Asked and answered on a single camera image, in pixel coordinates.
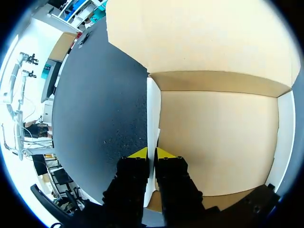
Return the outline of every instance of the cardboard flap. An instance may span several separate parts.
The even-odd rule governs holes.
[[[152,78],[147,78],[147,139],[150,177],[148,179],[143,206],[147,207],[155,191],[154,152],[160,134],[161,91]]]
[[[290,34],[261,0],[111,0],[107,27],[109,42],[149,73],[239,72],[290,88],[300,69]]]
[[[162,91],[217,91],[279,97],[290,87],[252,75],[222,71],[170,71],[150,74]]]
[[[55,44],[51,54],[49,55],[49,59],[62,62],[67,55],[68,50],[73,44],[76,38],[76,34],[64,32],[57,43]]]

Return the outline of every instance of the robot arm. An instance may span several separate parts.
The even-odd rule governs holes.
[[[27,63],[32,63],[34,65],[38,65],[38,60],[35,59],[35,54],[33,54],[32,56],[29,56],[28,54],[25,54],[23,52],[20,52],[17,58],[17,62],[13,68],[13,71],[11,73],[10,76],[10,80],[9,80],[9,91],[7,93],[4,94],[4,102],[11,104],[13,102],[13,92],[14,92],[14,86],[15,86],[15,82],[16,82],[16,78],[17,78],[17,74],[20,70],[20,68],[22,67],[22,63],[23,62],[27,62]],[[22,77],[36,77],[35,75],[33,75],[33,72],[28,72],[28,71],[22,71]],[[22,79],[22,88],[24,91],[24,86],[25,86],[25,80]]]

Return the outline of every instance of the cable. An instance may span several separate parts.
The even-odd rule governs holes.
[[[32,102],[30,99],[28,99],[28,98],[25,97],[25,96],[24,96],[24,98],[27,99],[28,101],[30,101],[30,102],[34,105],[34,111],[33,111],[30,115],[28,115],[28,116],[23,120],[23,122],[25,122],[25,120],[26,120],[27,118],[29,118],[31,115],[33,115],[34,112],[36,111],[36,105],[34,104],[34,102]]]
[[[60,225],[59,228],[63,228],[64,227],[60,222],[57,222],[57,223],[54,223],[50,228],[55,228],[55,226],[57,226],[57,225]]]

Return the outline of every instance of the black chair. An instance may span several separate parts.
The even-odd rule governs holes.
[[[30,190],[38,201],[51,213],[59,222],[66,224],[71,221],[71,216],[55,205],[38,187],[34,184]]]

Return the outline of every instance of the desk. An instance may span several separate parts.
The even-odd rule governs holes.
[[[53,140],[60,163],[102,202],[116,163],[147,146],[147,71],[108,43],[105,18],[77,41],[62,70],[53,104]],[[144,210],[143,223],[162,225]]]
[[[51,69],[48,73],[46,78],[46,82],[43,87],[42,96],[41,96],[41,103],[45,102],[46,100],[51,100],[49,97],[55,93],[55,83],[58,78],[58,73],[61,67],[60,62],[53,61],[48,59],[46,64],[51,65]]]

